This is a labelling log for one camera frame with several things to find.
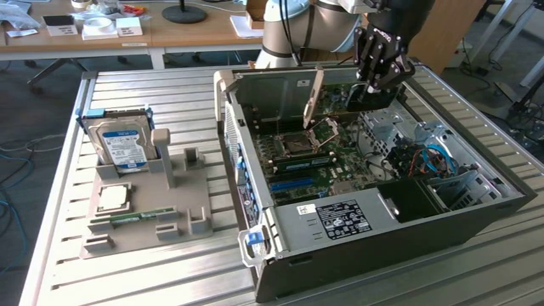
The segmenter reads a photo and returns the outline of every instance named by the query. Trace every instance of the product label sticker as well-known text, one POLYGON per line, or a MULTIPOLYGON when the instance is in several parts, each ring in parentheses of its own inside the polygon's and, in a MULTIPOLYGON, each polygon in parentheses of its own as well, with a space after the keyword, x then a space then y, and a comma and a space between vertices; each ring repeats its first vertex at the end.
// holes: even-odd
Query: product label sticker
POLYGON ((106 132, 102 135, 114 164, 118 167, 131 169, 146 165, 146 151, 138 144, 141 134, 137 130, 106 132))
POLYGON ((333 240, 373 230, 355 200, 318 207, 318 215, 333 240))
POLYGON ((311 214, 313 212, 317 212, 317 204, 298 206, 297 210, 299 211, 299 215, 311 214))

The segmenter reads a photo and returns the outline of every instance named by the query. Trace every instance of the aluminum extrusion table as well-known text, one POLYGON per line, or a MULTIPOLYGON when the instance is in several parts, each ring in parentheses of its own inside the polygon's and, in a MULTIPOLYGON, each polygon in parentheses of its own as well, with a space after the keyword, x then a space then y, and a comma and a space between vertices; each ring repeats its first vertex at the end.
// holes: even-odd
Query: aluminum extrusion table
MULTIPOLYGON (((234 67, 99 73, 82 81, 75 108, 149 103, 177 151, 206 154, 213 237, 79 259, 98 157, 71 121, 22 305, 253 305, 237 218, 215 130, 213 74, 234 67)), ((544 300, 544 167, 449 85, 422 68, 417 81, 514 169, 539 197, 466 244, 269 305, 530 305, 544 300)), ((435 114, 415 111, 425 120, 435 114)))

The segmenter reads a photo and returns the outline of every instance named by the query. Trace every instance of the motherboard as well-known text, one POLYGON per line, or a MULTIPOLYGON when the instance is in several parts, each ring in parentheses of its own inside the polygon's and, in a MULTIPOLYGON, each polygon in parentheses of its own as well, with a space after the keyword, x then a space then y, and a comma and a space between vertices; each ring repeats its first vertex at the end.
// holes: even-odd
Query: motherboard
MULTIPOLYGON (((351 112, 349 105, 357 87, 323 87, 309 129, 302 128, 299 119, 261 120, 259 109, 253 108, 250 130, 278 206, 351 193, 394 178, 385 157, 355 139, 362 133, 361 114, 351 112)), ((395 98, 390 92, 385 94, 382 100, 395 98)))

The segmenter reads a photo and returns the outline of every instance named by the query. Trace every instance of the desk leg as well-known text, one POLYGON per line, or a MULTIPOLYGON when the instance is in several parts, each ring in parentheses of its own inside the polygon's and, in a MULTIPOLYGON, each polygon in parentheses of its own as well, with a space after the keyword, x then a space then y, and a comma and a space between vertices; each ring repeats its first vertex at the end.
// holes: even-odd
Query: desk leg
POLYGON ((471 60, 473 63, 475 62, 478 54, 481 53, 482 48, 485 47, 487 41, 490 40, 491 35, 494 34, 497 28, 499 27, 499 24, 505 19, 505 16, 507 15, 509 9, 511 8, 513 4, 515 4, 519 1, 521 0, 506 0, 506 3, 503 4, 503 7, 501 8, 501 11, 497 14, 494 21, 489 25, 475 48, 469 54, 469 59, 471 60))
POLYGON ((150 48, 151 63, 154 64, 154 69, 166 69, 165 67, 165 48, 150 48))

